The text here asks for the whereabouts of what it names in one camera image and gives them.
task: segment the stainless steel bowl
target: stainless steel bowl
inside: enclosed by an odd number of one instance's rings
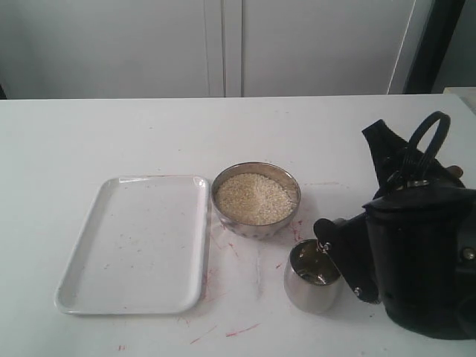
[[[292,212],[285,219],[269,225],[246,225],[226,216],[216,203],[216,193],[223,182],[241,173],[259,173],[280,184],[291,199],[294,206]],[[295,178],[278,166],[265,162],[244,162],[229,167],[215,178],[211,186],[211,198],[220,221],[227,229],[242,237],[262,239],[273,236],[281,228],[286,227],[295,217],[300,204],[300,188]]]

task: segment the uncooked rice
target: uncooked rice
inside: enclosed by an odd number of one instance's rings
[[[293,204],[283,187],[257,173],[233,176],[216,193],[218,208],[246,225],[269,225],[286,218]]]

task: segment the white cabinet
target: white cabinet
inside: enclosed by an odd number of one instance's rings
[[[433,0],[0,3],[9,98],[402,92]]]
[[[0,4],[9,98],[223,96],[220,0]]]
[[[227,95],[254,97],[402,92],[433,1],[225,0],[237,3]]]

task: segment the rectangular tray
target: rectangular tray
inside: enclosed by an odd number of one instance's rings
[[[208,183],[114,178],[101,187],[55,304],[69,314],[171,314],[199,299]]]

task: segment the table surface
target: table surface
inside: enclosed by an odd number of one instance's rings
[[[382,118],[409,138],[451,115],[438,158],[476,187],[476,118],[452,94],[0,102],[1,356],[473,356],[390,322],[345,287],[324,316],[289,302],[283,270],[312,224],[361,212],[377,183],[361,130]],[[302,189],[294,226],[269,241],[224,231],[213,215],[208,283],[180,315],[77,317],[53,304],[100,185],[122,175],[213,180],[242,161],[287,169]]]

